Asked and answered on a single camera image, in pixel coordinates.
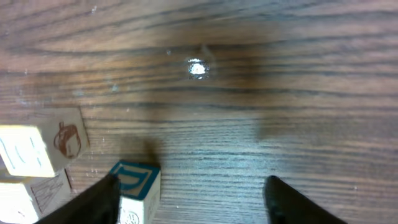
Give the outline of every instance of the table surface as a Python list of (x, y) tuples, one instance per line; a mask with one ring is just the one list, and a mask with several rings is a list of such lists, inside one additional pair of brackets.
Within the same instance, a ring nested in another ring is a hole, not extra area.
[[(398, 2), (0, 2), (0, 118), (80, 107), (75, 193), (162, 167), (154, 223), (267, 223), (278, 175), (348, 223), (398, 219)], [(210, 78), (189, 80), (204, 58)]]

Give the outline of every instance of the drawing on block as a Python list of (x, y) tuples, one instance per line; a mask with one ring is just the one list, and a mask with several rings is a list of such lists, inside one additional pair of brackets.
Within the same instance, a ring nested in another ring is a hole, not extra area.
[(76, 158), (81, 149), (77, 127), (74, 124), (64, 126), (60, 122), (60, 130), (54, 137), (54, 146), (68, 159)]
[(63, 182), (59, 175), (30, 186), (40, 212), (44, 212), (62, 186)]

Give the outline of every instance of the block face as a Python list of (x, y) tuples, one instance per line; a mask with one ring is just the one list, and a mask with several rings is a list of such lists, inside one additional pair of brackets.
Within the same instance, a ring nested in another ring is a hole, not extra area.
[(118, 224), (143, 224), (144, 202), (123, 196), (120, 199)]
[(120, 179), (120, 224), (150, 224), (160, 201), (160, 169), (120, 161), (110, 171)]
[(0, 171), (0, 220), (35, 223), (70, 197), (65, 171), (53, 178), (14, 177)]
[(37, 127), (0, 126), (0, 154), (12, 175), (54, 175)]
[(35, 211), (24, 184), (0, 182), (0, 221), (4, 223), (35, 223)]
[(52, 178), (31, 178), (25, 186), (40, 217), (59, 208), (71, 193), (64, 170)]
[(160, 176), (161, 173), (156, 177), (147, 197), (145, 198), (145, 223), (152, 223), (152, 220), (155, 217), (155, 212), (160, 204)]
[(90, 148), (79, 111), (58, 116), (39, 127), (54, 170), (63, 169)]
[(160, 169), (157, 167), (119, 161), (110, 171), (120, 180), (120, 190), (125, 197), (144, 200)]
[(77, 108), (38, 110), (23, 123), (0, 126), (0, 153), (12, 175), (54, 177), (90, 147)]

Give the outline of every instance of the blue border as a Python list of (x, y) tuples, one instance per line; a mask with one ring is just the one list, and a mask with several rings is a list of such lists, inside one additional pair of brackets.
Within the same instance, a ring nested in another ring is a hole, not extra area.
[(112, 167), (112, 169), (110, 170), (109, 173), (117, 176), (118, 173), (114, 173), (114, 172), (117, 168), (120, 168), (121, 166), (133, 166), (133, 167), (138, 167), (138, 168), (149, 169), (152, 171), (151, 175), (149, 176), (147, 182), (142, 187), (138, 196), (122, 194), (123, 196), (126, 196), (128, 198), (144, 200), (145, 197), (147, 196), (150, 188), (152, 187), (152, 184), (154, 183), (157, 175), (159, 174), (160, 169), (158, 167), (148, 166), (148, 165), (144, 165), (144, 164), (140, 164), (140, 163), (136, 163), (136, 162), (119, 161), (115, 166)]

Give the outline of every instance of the wooden table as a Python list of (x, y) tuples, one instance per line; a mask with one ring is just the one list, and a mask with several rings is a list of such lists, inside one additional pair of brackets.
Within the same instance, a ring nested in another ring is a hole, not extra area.
[[(202, 46), (211, 77), (189, 80)], [(348, 223), (396, 223), (397, 47), (397, 1), (2, 0), (0, 118), (79, 106), (75, 192), (157, 162), (155, 223), (266, 223), (271, 174)]]

